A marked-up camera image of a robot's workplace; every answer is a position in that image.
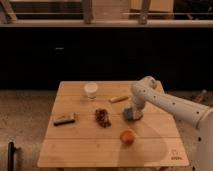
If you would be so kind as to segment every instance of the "wooden table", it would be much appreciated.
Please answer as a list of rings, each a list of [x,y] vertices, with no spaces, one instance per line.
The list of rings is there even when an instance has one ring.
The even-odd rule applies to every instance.
[[[122,111],[130,99],[111,104],[109,98],[131,95],[131,81],[97,82],[97,98],[89,100],[83,90],[86,82],[61,82],[41,148],[38,166],[54,168],[167,167],[189,164],[174,119],[147,103],[140,121],[126,122]],[[163,91],[158,82],[158,91]],[[105,108],[111,127],[102,128],[94,112]],[[77,121],[59,127],[53,119],[75,112]],[[121,143],[120,133],[135,132],[131,146]]]

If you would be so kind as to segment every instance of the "dark background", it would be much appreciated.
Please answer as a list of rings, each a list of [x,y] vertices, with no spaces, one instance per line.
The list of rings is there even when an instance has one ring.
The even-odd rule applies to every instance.
[[[139,80],[213,90],[211,28],[0,28],[0,88],[62,80]]]

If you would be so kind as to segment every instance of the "paper cup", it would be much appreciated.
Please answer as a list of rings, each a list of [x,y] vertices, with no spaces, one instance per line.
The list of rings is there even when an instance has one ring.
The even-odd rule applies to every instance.
[[[98,90],[98,85],[95,82],[88,82],[84,86],[84,91],[87,97],[90,99],[96,98],[97,90]]]

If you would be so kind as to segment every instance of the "dark floor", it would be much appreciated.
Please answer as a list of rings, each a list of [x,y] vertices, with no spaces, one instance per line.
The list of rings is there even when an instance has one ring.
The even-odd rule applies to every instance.
[[[189,99],[192,95],[197,95],[199,92],[168,93]],[[56,91],[0,91],[0,171],[7,170],[7,144],[9,141],[14,141],[16,147],[19,148],[15,155],[16,171],[51,170],[37,168],[37,160],[55,96]],[[206,99],[205,103],[212,105],[213,92],[209,92]],[[183,138],[192,166],[196,152],[197,131],[179,121],[177,121],[177,127]],[[191,171],[191,166],[169,168],[169,170]],[[119,170],[154,171],[157,169],[136,168]]]

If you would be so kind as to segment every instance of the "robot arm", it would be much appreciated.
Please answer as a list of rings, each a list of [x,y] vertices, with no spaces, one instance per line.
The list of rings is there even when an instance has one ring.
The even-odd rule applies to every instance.
[[[156,86],[156,80],[150,76],[133,83],[132,112],[142,110],[148,101],[198,129],[196,171],[213,171],[213,108],[158,92]]]

